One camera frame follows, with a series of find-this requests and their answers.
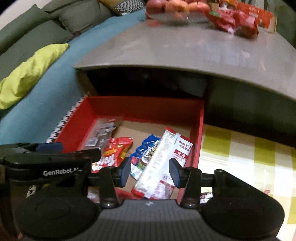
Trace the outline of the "white red-print sachet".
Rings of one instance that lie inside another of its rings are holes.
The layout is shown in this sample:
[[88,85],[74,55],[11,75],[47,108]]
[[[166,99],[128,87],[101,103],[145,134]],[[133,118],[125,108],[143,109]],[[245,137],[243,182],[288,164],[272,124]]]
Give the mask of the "white red-print sachet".
[[169,172],[169,160],[174,158],[184,167],[192,148],[189,138],[167,127],[132,193],[147,199],[169,199],[175,188]]

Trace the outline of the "steamed cake packet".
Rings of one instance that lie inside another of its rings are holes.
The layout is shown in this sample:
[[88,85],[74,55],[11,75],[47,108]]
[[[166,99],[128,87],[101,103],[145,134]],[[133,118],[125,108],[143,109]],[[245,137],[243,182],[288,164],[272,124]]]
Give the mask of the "steamed cake packet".
[[213,197],[212,192],[203,192],[200,196],[200,204],[207,203]]

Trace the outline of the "white red rice-cracker packet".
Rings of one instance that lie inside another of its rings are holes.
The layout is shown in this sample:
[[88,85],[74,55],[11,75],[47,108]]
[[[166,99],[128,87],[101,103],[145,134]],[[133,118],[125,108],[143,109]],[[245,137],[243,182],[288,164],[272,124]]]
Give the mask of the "white red rice-cracker packet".
[[99,203],[99,190],[97,187],[89,187],[87,197],[94,203]]

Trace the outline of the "houndstooth cloth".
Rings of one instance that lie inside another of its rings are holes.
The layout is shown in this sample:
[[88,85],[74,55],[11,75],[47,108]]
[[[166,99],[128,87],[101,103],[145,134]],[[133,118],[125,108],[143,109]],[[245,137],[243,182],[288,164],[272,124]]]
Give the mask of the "houndstooth cloth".
[[[82,101],[86,97],[90,97],[91,94],[86,94],[84,95],[81,99],[79,99],[78,102],[76,102],[70,110],[62,117],[62,119],[59,121],[59,123],[55,126],[53,132],[51,132],[50,136],[46,139],[46,144],[48,143],[53,143],[56,141],[58,135],[61,133],[62,129],[64,126],[67,124],[69,121],[70,117],[73,116],[75,110],[79,107],[79,105],[82,103]],[[38,191],[44,189],[45,187],[49,186],[49,184],[44,184],[44,185],[32,185],[29,187],[26,198],[29,198],[30,196],[36,194]]]

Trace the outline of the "red chip packet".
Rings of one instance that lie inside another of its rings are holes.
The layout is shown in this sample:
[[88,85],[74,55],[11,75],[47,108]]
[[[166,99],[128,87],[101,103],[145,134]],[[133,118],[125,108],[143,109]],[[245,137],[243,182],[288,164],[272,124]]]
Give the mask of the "red chip packet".
[[131,137],[110,138],[100,161],[92,164],[92,173],[98,173],[105,167],[118,167],[132,144]]

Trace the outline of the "blue snack packet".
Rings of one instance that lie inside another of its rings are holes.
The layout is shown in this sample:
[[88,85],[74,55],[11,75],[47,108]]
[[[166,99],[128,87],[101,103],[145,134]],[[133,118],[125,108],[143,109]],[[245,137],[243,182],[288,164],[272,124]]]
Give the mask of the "blue snack packet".
[[143,140],[142,145],[136,148],[136,151],[130,155],[131,162],[130,175],[138,180],[147,164],[150,162],[154,152],[156,151],[161,138],[150,135]]

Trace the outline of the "teal sofa cover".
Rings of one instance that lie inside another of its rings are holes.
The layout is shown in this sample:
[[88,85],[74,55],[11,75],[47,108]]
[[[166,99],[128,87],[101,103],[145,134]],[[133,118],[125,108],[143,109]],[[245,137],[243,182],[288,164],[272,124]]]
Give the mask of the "teal sofa cover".
[[85,92],[74,64],[94,48],[145,20],[145,11],[113,16],[69,42],[35,87],[1,115],[1,144],[44,143]]

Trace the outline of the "red cardboard box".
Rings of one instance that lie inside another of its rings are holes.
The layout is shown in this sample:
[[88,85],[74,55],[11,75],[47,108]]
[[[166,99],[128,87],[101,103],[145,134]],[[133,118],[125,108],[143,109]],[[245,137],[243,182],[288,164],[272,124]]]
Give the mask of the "red cardboard box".
[[86,97],[71,115],[56,141],[63,144],[65,153],[77,151],[82,148],[98,118],[107,117],[121,117],[133,125],[143,123],[146,128],[155,124],[189,128],[189,140],[193,142],[193,149],[185,166],[197,167],[203,132],[203,101],[136,96]]

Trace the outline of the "yellow-green pillow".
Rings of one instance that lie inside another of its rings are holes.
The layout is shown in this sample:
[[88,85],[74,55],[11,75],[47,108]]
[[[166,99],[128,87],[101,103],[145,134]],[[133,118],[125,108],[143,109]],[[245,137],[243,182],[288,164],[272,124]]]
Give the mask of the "yellow-green pillow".
[[47,45],[1,80],[1,110],[10,108],[26,96],[69,47],[68,43]]

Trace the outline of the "grey coffee table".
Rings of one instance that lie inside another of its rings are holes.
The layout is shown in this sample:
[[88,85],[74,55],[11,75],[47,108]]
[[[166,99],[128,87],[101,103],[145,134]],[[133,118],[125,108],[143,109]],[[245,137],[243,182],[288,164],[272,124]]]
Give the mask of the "grey coffee table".
[[99,95],[201,99],[206,124],[295,146],[295,48],[280,34],[142,22],[74,67]]

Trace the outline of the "dark green sofa cushion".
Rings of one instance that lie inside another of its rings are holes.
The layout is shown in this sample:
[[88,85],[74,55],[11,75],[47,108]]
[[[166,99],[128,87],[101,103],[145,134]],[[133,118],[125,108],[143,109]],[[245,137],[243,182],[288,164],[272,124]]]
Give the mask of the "dark green sofa cushion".
[[8,77],[39,49],[50,44],[67,43],[72,37],[69,31],[34,4],[1,29],[1,79]]

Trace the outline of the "glass fruit plate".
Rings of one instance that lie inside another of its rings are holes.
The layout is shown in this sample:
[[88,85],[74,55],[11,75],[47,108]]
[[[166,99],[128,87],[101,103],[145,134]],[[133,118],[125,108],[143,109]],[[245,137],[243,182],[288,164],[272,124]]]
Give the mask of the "glass fruit plate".
[[207,23],[208,19],[204,13],[161,13],[148,15],[153,20],[160,21],[169,25],[186,25],[186,24],[203,24]]

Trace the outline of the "red crinkled snack bag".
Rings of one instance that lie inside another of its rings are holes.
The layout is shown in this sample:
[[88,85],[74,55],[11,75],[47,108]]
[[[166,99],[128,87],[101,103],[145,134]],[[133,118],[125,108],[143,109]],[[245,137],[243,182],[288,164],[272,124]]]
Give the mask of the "red crinkled snack bag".
[[233,35],[253,39],[259,34],[256,18],[243,11],[236,9],[209,11],[205,16],[216,29]]

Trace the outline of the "red apple middle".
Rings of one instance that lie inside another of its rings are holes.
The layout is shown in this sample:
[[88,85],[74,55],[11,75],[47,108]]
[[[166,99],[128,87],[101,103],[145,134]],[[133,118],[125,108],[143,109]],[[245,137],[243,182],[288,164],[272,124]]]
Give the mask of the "red apple middle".
[[189,4],[181,0],[171,0],[165,5],[165,13],[181,13],[189,12]]

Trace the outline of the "red apple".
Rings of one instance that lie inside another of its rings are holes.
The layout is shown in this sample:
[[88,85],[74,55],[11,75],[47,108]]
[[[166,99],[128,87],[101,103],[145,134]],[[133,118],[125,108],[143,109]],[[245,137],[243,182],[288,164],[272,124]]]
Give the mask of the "red apple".
[[149,0],[146,4],[148,14],[161,14],[165,12],[166,0]]
[[210,6],[202,1],[195,1],[189,3],[189,11],[193,13],[207,13],[210,12]]
[[181,13],[189,12],[189,4],[181,0],[171,0],[165,5],[165,13]]

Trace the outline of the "red apple right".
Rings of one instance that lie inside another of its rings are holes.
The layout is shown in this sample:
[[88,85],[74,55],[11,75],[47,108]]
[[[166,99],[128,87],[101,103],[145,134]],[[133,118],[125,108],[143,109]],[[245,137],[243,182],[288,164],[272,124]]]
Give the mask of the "red apple right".
[[189,3],[189,11],[193,13],[207,13],[210,12],[210,6],[202,1],[195,1]]

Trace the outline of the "orange carton box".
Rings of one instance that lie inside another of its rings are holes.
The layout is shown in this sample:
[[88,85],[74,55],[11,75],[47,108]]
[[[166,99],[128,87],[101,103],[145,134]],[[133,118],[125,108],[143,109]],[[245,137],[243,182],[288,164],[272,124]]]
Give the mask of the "orange carton box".
[[237,9],[255,17],[256,24],[264,29],[267,29],[268,33],[274,33],[276,31],[278,21],[277,17],[274,16],[273,13],[256,6],[240,2],[237,5]]

